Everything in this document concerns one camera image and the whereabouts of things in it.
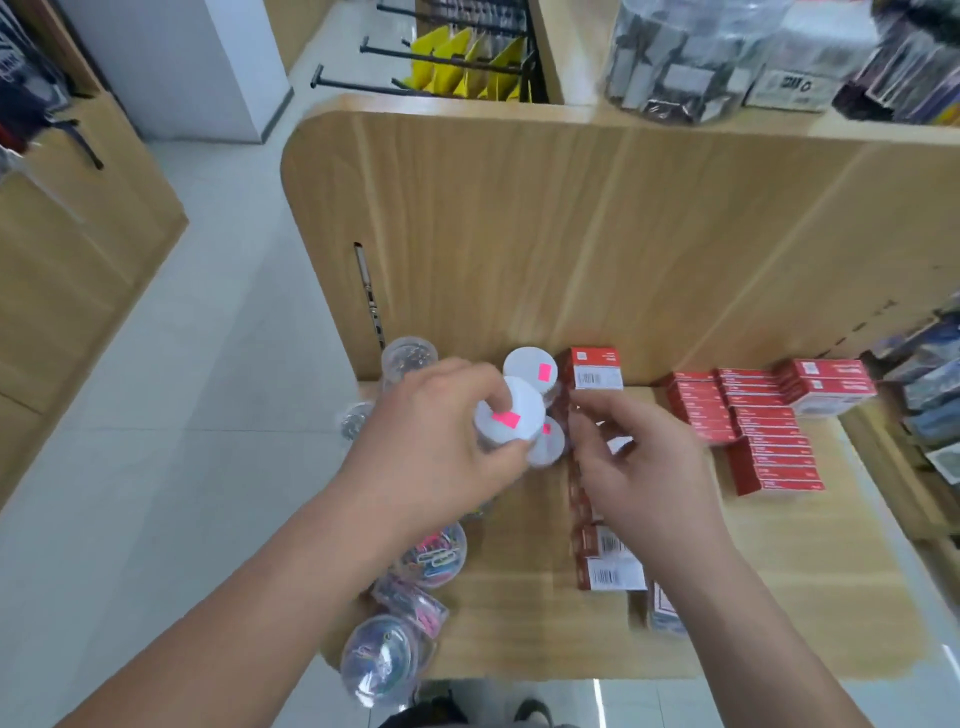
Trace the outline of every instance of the tile floor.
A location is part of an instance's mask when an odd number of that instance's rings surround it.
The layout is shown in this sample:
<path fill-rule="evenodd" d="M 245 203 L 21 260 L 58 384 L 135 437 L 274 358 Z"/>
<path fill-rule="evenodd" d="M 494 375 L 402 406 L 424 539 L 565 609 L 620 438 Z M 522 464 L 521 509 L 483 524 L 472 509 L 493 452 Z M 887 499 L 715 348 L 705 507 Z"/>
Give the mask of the tile floor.
<path fill-rule="evenodd" d="M 0 514 L 0 725 L 45 728 L 254 552 L 342 458 L 335 412 L 355 397 L 346 355 L 283 196 L 279 158 L 330 78 L 384 83 L 403 18 L 340 2 L 293 69 L 296 96 L 264 146 L 153 145 L 191 224 Z M 863 474 L 932 642 L 902 679 L 850 683 L 877 726 L 956 725 L 956 623 Z M 583 728 L 719 726 L 700 681 L 467 681 L 471 718 L 535 693 Z M 602 713 L 598 700 L 602 699 Z M 377 726 L 317 660 L 277 726 Z"/>

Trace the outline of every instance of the white plastic lid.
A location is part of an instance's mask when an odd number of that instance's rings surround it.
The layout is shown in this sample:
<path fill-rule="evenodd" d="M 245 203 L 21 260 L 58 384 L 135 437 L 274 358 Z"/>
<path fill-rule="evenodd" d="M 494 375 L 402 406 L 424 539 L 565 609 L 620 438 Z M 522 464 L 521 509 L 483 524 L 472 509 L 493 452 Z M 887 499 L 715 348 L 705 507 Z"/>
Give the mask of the white plastic lid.
<path fill-rule="evenodd" d="M 534 468 L 546 468 L 560 460 L 566 448 L 564 431 L 552 417 L 543 418 L 540 437 L 527 453 L 527 462 Z"/>
<path fill-rule="evenodd" d="M 496 445 L 512 440 L 533 440 L 543 429 L 546 408 L 543 396 L 518 376 L 504 376 L 514 400 L 509 412 L 495 413 L 484 401 L 477 402 L 473 423 L 477 431 Z"/>
<path fill-rule="evenodd" d="M 557 383 L 557 362 L 543 349 L 520 347 L 503 362 L 503 376 L 518 376 L 545 395 Z"/>

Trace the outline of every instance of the right hand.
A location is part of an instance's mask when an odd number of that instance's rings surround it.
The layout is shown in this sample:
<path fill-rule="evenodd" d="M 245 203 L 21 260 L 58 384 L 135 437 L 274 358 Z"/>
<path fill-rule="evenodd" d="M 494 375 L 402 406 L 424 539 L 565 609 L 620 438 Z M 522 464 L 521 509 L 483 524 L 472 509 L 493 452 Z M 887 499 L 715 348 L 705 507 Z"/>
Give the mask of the right hand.
<path fill-rule="evenodd" d="M 692 427 L 622 391 L 574 390 L 570 400 L 580 407 L 570 411 L 570 439 L 590 500 L 658 580 L 733 549 Z M 634 442 L 611 454 L 607 440 L 624 434 Z"/>

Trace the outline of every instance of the left hand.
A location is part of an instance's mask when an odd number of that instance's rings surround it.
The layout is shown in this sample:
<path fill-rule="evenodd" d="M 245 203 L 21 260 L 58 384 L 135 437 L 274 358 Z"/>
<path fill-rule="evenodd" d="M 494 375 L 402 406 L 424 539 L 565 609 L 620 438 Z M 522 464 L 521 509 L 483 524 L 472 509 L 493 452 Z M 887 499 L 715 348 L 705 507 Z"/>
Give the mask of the left hand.
<path fill-rule="evenodd" d="M 405 376 L 377 400 L 331 487 L 355 491 L 396 526 L 400 548 L 457 521 L 527 468 L 529 443 L 479 448 L 480 400 L 496 412 L 512 405 L 492 364 L 450 358 Z"/>

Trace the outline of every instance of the hand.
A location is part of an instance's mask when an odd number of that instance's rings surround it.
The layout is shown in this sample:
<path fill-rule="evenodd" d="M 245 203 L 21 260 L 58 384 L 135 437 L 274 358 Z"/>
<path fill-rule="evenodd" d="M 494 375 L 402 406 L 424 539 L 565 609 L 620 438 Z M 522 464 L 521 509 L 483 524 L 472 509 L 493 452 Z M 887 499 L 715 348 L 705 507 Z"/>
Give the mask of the hand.
<path fill-rule="evenodd" d="M 503 375 L 491 364 L 444 359 L 382 395 L 350 448 L 337 487 L 347 483 L 383 514 L 399 547 L 457 521 L 526 470 L 526 442 L 489 453 L 477 446 L 480 400 L 497 412 L 510 409 Z"/>
<path fill-rule="evenodd" d="M 573 391 L 570 400 L 582 408 L 570 412 L 570 439 L 590 500 L 658 580 L 732 548 L 705 447 L 689 425 L 615 390 Z M 612 455 L 606 441 L 618 435 L 634 442 Z"/>

